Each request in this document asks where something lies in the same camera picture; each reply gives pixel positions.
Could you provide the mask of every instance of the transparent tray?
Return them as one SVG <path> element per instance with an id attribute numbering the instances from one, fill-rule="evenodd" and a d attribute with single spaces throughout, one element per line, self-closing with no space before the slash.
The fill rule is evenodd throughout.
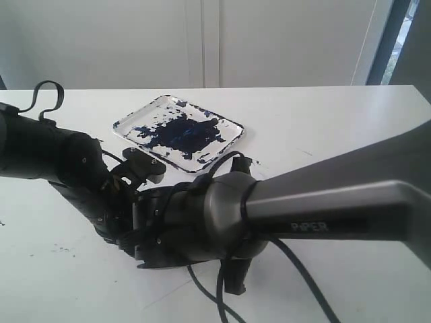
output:
<path id="1" fill-rule="evenodd" d="M 165 95 L 113 125 L 138 148 L 188 173 L 206 168 L 244 133 L 244 127 L 188 101 Z"/>

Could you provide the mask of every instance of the blue paint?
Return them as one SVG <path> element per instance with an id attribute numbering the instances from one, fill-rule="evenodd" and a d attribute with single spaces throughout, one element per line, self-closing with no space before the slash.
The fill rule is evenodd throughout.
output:
<path id="1" fill-rule="evenodd" d="M 181 101 L 178 100 L 178 102 L 176 103 L 177 106 L 180 106 L 181 108 L 184 108 L 187 104 L 187 101 Z"/>
<path id="2" fill-rule="evenodd" d="M 226 141 L 217 129 L 218 120 L 213 118 L 207 121 L 188 119 L 185 113 L 166 124 L 158 123 L 154 130 L 146 126 L 135 127 L 139 131 L 138 137 L 151 137 L 151 141 L 143 146 L 151 149 L 155 146 L 165 146 L 181 152 L 184 159 L 192 159 L 192 155 L 201 151 L 214 141 Z"/>

